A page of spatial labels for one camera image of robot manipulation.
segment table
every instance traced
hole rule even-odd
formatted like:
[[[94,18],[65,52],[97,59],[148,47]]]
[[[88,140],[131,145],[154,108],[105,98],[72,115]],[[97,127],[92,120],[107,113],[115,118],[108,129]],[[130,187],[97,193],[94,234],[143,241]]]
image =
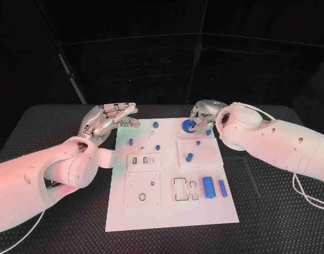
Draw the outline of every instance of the table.
[[[187,117],[192,105],[138,105],[135,118]],[[284,106],[258,106],[301,124]],[[0,162],[61,144],[76,135],[92,105],[39,105],[28,109],[0,152]],[[115,130],[102,144],[112,149]],[[324,211],[291,187],[292,174],[230,150],[218,139],[239,223],[105,233],[111,169],[91,185],[45,211],[13,253],[324,253]],[[324,183],[301,177],[308,195],[324,200]],[[0,233],[0,251],[30,229],[38,216]]]

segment robotic hand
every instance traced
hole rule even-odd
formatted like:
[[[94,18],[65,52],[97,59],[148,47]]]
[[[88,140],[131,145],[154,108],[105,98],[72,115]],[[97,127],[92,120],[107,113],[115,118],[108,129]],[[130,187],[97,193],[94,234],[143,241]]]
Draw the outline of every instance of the robotic hand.
[[[114,151],[98,148],[114,128],[138,127],[135,103],[95,106],[76,137],[64,144],[0,164],[0,232],[88,186],[98,166],[112,167]],[[56,184],[45,185],[45,178]]]
[[[269,121],[262,119],[258,112],[268,116]],[[323,134],[275,120],[251,105],[233,103],[228,106],[222,102],[202,100],[192,109],[190,120],[186,120],[183,127],[186,132],[193,132],[212,129],[213,125],[228,147],[246,150],[279,169],[324,181]]]

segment robotic arm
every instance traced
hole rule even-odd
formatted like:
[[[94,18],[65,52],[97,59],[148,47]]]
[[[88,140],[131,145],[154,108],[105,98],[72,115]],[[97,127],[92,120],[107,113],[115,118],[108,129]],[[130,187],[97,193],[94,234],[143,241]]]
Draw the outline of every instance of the robotic arm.
[[[88,186],[98,167],[111,168],[114,151],[98,148],[114,128],[138,127],[134,103],[95,106],[76,137],[64,144],[0,164],[0,232]],[[56,182],[46,187],[45,179]]]
[[[216,125],[228,147],[246,150],[272,166],[324,181],[324,135],[262,112],[271,118],[265,121],[258,112],[262,111],[246,104],[228,106],[202,100],[192,109],[187,132]]]

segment black background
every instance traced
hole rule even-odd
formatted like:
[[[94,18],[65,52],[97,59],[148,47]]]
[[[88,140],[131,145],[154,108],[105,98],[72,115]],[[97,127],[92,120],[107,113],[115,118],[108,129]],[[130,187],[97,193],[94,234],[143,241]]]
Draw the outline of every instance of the black background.
[[[0,0],[0,148],[25,110],[279,104],[324,132],[324,1]]]

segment white board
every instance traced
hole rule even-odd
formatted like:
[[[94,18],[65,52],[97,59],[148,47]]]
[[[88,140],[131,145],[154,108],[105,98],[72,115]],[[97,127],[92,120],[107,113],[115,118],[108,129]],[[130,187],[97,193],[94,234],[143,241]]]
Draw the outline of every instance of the white board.
[[[182,129],[186,119],[141,119],[138,128],[118,128],[107,232],[239,222],[216,139],[206,132],[186,133]],[[159,159],[156,153],[160,154],[157,167],[148,163],[150,158]],[[189,153],[192,162],[186,161]],[[137,164],[141,157],[148,160],[135,166],[134,157]],[[205,198],[206,176],[213,178],[216,198]],[[176,201],[174,178],[186,179],[186,201]],[[219,180],[225,181],[228,197],[222,196]]]

